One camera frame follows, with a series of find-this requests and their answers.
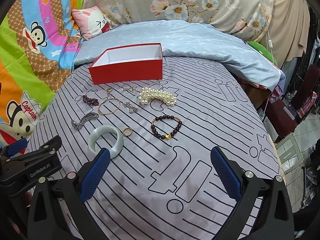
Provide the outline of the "pale green jade bangle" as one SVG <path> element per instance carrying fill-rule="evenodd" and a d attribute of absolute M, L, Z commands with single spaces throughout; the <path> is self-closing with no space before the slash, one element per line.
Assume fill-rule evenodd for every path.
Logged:
<path fill-rule="evenodd" d="M 124 136 L 122 132 L 112 125 L 102 125 L 96 128 L 89 136 L 88 150 L 91 154 L 97 155 L 95 150 L 95 144 L 97 140 L 106 133 L 113 133 L 117 136 L 115 145 L 109 150 L 111 159 L 114 159 L 119 155 L 124 146 Z"/>

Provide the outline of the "silver metal wristwatch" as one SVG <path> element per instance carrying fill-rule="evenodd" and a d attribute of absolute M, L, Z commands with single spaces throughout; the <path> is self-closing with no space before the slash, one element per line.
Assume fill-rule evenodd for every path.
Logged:
<path fill-rule="evenodd" d="M 71 126 L 76 130 L 79 131 L 82 129 L 86 122 L 89 122 L 91 120 L 97 120 L 99 118 L 99 114 L 92 112 L 85 114 L 79 122 L 76 122 L 75 120 L 71 120 Z"/>

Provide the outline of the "thin gold bangle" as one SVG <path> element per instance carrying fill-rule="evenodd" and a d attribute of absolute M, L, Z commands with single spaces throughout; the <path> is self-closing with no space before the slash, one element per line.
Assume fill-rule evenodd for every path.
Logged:
<path fill-rule="evenodd" d="M 105 103 L 109 102 L 109 101 L 116 101 L 116 102 L 118 103 L 117 107 L 116 107 L 114 110 L 112 110 L 112 111 L 103 112 L 103 111 L 102 111 L 103 105 L 104 105 Z M 100 103 L 100 105 L 98 106 L 98 113 L 99 113 L 100 115 L 111 115 L 111 114 L 114 114 L 117 110 L 119 110 L 120 107 L 121 107 L 121 101 L 120 101 L 118 98 L 109 97 L 109 98 L 104 99 L 104 100 Z"/>

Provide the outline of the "red jewelry box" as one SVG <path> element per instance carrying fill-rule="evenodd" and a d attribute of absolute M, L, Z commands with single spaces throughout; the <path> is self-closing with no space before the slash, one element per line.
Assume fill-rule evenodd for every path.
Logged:
<path fill-rule="evenodd" d="M 95 85 L 139 80 L 161 80 L 163 53 L 160 43 L 108 48 L 88 68 Z"/>

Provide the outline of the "dark red chair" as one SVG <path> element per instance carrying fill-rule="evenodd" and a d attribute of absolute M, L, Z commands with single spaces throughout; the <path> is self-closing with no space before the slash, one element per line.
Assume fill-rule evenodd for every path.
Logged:
<path fill-rule="evenodd" d="M 303 80 L 299 90 L 286 105 L 281 99 L 275 102 L 269 102 L 266 105 L 266 116 L 271 122 L 277 133 L 275 144 L 281 142 L 287 135 L 294 132 L 299 122 L 302 120 L 302 112 L 299 110 L 303 107 L 303 103 L 314 103 L 316 94 L 312 91 L 313 87 L 319 79 L 319 67 L 312 64 L 308 68 L 308 72 Z"/>

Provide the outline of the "colourful monkey cartoon blanket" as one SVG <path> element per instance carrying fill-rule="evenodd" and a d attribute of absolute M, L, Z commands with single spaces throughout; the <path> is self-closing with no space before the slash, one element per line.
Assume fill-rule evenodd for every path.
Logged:
<path fill-rule="evenodd" d="M 16 0 L 1 23 L 1 146 L 30 139 L 81 46 L 84 0 Z"/>

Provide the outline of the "green plastic stool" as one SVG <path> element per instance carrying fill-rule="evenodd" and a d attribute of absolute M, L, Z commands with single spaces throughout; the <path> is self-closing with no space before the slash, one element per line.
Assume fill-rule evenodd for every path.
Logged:
<path fill-rule="evenodd" d="M 257 52 L 259 52 L 261 55 L 263 55 L 270 62 L 272 62 L 275 66 L 278 66 L 276 59 L 273 57 L 271 52 L 268 51 L 263 45 L 259 44 L 258 42 L 254 42 L 254 41 L 249 41 L 249 42 L 247 42 L 247 44 L 249 46 L 251 46 L 253 49 L 255 49 Z"/>

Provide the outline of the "light blue quilt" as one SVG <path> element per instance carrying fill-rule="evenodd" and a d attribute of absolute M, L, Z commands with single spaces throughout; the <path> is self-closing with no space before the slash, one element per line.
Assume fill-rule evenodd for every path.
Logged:
<path fill-rule="evenodd" d="M 160 43 L 165 56 L 198 57 L 220 62 L 231 73 L 269 90 L 285 87 L 285 74 L 242 39 L 223 33 L 210 24 L 183 20 L 119 25 L 84 41 L 74 65 L 93 62 L 108 48 L 142 43 Z"/>

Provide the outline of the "pink rabbit cushion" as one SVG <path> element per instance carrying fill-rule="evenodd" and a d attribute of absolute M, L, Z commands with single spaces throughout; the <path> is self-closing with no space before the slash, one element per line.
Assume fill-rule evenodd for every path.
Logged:
<path fill-rule="evenodd" d="M 73 9 L 72 17 L 84 40 L 89 40 L 112 29 L 111 21 L 97 7 Z"/>

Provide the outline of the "beige curtain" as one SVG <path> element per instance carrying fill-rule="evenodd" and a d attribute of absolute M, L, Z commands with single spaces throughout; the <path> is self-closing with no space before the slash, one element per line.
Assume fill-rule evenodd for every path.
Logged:
<path fill-rule="evenodd" d="M 273 56 L 280 68 L 285 62 L 306 53 L 310 26 L 306 0 L 274 0 L 269 25 Z"/>

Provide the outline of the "grey floral duvet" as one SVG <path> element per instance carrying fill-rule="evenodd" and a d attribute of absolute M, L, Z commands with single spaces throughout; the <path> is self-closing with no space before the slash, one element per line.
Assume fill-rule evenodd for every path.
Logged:
<path fill-rule="evenodd" d="M 84 0 L 107 15 L 112 26 L 183 20 L 210 24 L 245 41 L 260 41 L 272 19 L 274 0 Z"/>

